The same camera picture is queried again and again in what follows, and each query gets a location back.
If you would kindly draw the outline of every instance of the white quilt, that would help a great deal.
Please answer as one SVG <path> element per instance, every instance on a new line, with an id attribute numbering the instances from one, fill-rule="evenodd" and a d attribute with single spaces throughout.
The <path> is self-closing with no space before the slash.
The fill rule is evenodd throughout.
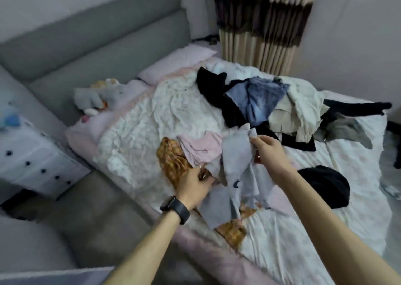
<path id="1" fill-rule="evenodd" d="M 126 191 L 135 192 L 154 209 L 173 193 L 161 174 L 156 150 L 162 137 L 186 134 L 200 138 L 206 130 L 229 134 L 221 110 L 212 107 L 199 93 L 196 72 L 160 84 L 152 98 L 146 98 L 118 120 L 100 139 L 95 161 L 113 175 L 124 179 Z M 323 91 L 326 98 L 343 102 L 363 102 Z M 339 171 L 351 187 L 350 204 L 334 212 L 378 254 L 385 237 L 391 211 L 379 190 L 378 165 L 383 150 L 385 116 L 359 117 L 373 143 L 368 150 L 358 142 L 334 140 L 316 142 L 316 152 L 286 147 L 289 157 L 301 168 L 323 165 Z M 217 233 L 192 214 L 186 224 L 198 234 L 228 248 Z M 301 222 L 273 210 L 260 210 L 244 221 L 248 235 L 239 252 L 274 279 L 285 284 L 334 284 L 319 259 Z"/>

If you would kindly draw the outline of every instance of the nightstand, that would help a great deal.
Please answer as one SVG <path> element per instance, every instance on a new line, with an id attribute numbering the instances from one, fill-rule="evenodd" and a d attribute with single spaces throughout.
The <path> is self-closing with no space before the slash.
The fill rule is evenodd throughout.
<path id="1" fill-rule="evenodd" d="M 0 179 L 56 199 L 89 174 L 62 146 L 22 118 L 0 131 Z"/>

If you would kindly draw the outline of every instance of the watch face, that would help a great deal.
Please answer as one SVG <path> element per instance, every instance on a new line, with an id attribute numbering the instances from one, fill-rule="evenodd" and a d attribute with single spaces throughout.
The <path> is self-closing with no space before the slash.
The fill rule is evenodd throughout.
<path id="1" fill-rule="evenodd" d="M 165 201 L 163 201 L 160 208 L 168 208 L 170 204 L 173 202 L 173 200 L 174 200 L 173 196 L 168 197 Z"/>

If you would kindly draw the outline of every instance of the brown plaid garment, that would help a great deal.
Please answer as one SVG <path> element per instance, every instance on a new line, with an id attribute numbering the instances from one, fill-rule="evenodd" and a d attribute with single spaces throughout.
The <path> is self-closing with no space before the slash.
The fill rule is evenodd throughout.
<path id="1" fill-rule="evenodd" d="M 192 168 L 185 158 L 184 152 L 175 140 L 164 137 L 157 149 L 156 155 L 164 174 L 172 183 L 174 189 L 177 189 L 183 173 Z M 256 212 L 255 209 L 246 207 L 243 204 L 241 204 L 239 211 L 241 213 L 241 220 L 250 217 Z M 238 250 L 239 245 L 247 235 L 247 231 L 240 220 L 232 220 L 218 226 L 215 230 L 224 237 L 235 251 Z"/>

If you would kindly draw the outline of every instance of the black watch strap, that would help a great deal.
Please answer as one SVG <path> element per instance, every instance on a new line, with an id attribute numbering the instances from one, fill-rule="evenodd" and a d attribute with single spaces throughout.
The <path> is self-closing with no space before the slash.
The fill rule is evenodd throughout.
<path id="1" fill-rule="evenodd" d="M 162 211 L 174 210 L 175 212 L 177 212 L 177 214 L 181 218 L 180 225 L 185 224 L 185 222 L 191 215 L 187 207 L 182 202 L 180 202 L 175 196 L 170 196 L 167 200 L 165 200 L 164 203 L 161 205 L 160 210 Z"/>

